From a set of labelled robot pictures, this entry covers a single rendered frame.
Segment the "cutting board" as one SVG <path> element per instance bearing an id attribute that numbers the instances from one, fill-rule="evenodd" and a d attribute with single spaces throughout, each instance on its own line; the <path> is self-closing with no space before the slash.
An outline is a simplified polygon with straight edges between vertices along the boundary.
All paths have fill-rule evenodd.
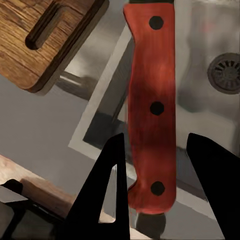
<path id="1" fill-rule="evenodd" d="M 47 83 L 105 0 L 0 0 L 0 75 L 36 93 Z M 39 48 L 33 45 L 58 9 L 69 6 Z"/>

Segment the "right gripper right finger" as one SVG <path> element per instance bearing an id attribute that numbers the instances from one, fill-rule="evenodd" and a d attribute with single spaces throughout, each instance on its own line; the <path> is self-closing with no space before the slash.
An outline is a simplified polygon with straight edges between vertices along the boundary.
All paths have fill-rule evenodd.
<path id="1" fill-rule="evenodd" d="M 188 135 L 186 151 L 225 240 L 240 240 L 240 158 L 195 133 Z"/>

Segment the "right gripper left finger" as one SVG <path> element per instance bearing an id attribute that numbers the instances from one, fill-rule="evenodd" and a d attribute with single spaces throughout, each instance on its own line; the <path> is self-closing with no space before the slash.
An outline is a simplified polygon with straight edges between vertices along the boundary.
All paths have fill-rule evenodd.
<path id="1" fill-rule="evenodd" d="M 117 164 L 116 220 L 98 223 L 112 167 Z M 124 133 L 105 144 L 55 240 L 130 240 Z"/>

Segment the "parer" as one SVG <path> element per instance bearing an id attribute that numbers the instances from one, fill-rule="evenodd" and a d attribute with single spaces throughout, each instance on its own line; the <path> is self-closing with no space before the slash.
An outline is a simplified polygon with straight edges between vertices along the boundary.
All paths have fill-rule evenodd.
<path id="1" fill-rule="evenodd" d="M 177 192 L 174 0 L 129 0 L 123 15 L 135 43 L 127 131 L 137 177 L 128 205 L 159 215 Z"/>

